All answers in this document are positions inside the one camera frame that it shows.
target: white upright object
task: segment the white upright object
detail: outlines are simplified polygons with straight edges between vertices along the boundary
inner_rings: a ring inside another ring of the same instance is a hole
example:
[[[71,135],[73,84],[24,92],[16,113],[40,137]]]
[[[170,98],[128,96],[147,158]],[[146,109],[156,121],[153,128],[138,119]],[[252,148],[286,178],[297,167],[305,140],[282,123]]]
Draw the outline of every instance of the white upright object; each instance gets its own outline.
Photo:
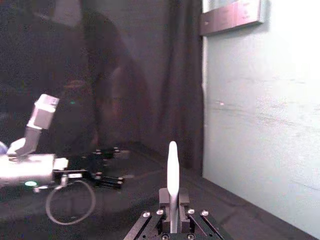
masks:
[[[167,165],[167,189],[170,197],[170,233],[176,234],[178,230],[179,214],[179,160],[175,141],[170,142]]]

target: white wall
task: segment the white wall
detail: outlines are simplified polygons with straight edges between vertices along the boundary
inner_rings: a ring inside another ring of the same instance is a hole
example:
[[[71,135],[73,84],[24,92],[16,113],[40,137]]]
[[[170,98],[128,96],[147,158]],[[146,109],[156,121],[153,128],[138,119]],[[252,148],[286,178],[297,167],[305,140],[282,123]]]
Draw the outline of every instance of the white wall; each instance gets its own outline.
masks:
[[[268,5],[207,39],[203,176],[320,239],[320,1]]]

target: black floor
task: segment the black floor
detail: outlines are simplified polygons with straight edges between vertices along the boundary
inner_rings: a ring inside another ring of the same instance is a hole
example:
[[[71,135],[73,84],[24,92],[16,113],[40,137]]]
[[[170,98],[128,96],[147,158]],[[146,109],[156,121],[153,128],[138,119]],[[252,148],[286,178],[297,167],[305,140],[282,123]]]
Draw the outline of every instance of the black floor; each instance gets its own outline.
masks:
[[[86,220],[70,226],[51,222],[45,211],[48,192],[0,190],[1,240],[122,240],[140,214],[159,206],[159,188],[166,187],[164,159],[142,147],[130,146],[129,159],[109,162],[110,175],[124,176],[121,190],[95,189],[96,208]],[[315,240],[314,237],[181,169],[181,187],[188,188],[190,205],[207,209],[235,240]],[[86,194],[71,188],[68,200],[52,208],[77,215],[89,203]]]

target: green light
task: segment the green light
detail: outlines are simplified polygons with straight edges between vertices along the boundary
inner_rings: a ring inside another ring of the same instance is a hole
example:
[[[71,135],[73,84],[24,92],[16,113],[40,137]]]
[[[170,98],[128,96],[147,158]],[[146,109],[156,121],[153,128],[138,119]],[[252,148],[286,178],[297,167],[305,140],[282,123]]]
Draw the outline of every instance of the green light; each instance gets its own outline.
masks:
[[[24,183],[24,185],[28,187],[34,187],[34,186],[37,186],[37,183],[35,181],[27,181]]]

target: gray cable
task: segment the gray cable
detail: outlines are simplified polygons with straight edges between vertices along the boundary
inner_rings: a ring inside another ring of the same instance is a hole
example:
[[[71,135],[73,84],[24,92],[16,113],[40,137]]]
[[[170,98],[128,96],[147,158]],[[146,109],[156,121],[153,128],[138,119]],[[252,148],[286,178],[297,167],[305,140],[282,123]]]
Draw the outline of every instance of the gray cable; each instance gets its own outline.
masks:
[[[45,201],[46,214],[50,218],[50,220],[53,221],[56,224],[65,225],[65,226],[66,225],[77,224],[77,223],[81,222],[82,220],[84,220],[85,218],[87,218],[94,211],[94,209],[96,207],[96,195],[95,195],[94,191],[92,190],[92,188],[89,186],[89,184],[84,182],[84,181],[81,181],[81,180],[77,180],[77,181],[74,181],[74,182],[82,183],[88,188],[88,190],[90,192],[90,195],[91,195],[91,199],[92,199],[90,209],[88,210],[88,212],[84,216],[82,216],[81,218],[79,218],[77,220],[71,221],[71,222],[61,222],[61,221],[56,220],[54,218],[54,216],[52,216],[52,214],[51,214],[50,205],[51,205],[51,200],[52,200],[54,194],[57,191],[59,191],[61,188],[63,188],[62,186],[57,186],[52,192],[50,192],[50,194],[48,195],[48,197],[47,197],[47,199]]]

